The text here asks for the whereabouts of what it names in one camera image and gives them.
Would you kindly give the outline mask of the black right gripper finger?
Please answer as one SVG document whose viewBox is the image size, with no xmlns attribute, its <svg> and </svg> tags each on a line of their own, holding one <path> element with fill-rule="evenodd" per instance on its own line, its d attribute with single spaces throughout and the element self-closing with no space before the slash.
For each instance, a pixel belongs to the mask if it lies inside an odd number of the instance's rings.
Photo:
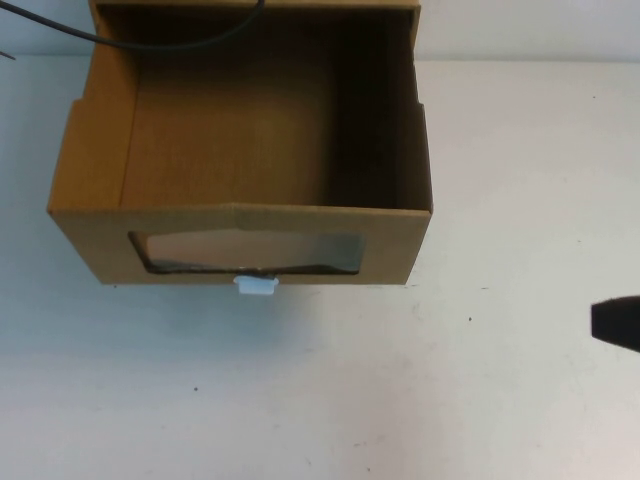
<svg viewBox="0 0 640 480">
<path fill-rule="evenodd" d="M 591 306 L 593 338 L 640 352 L 640 297 L 609 299 Z"/>
</svg>

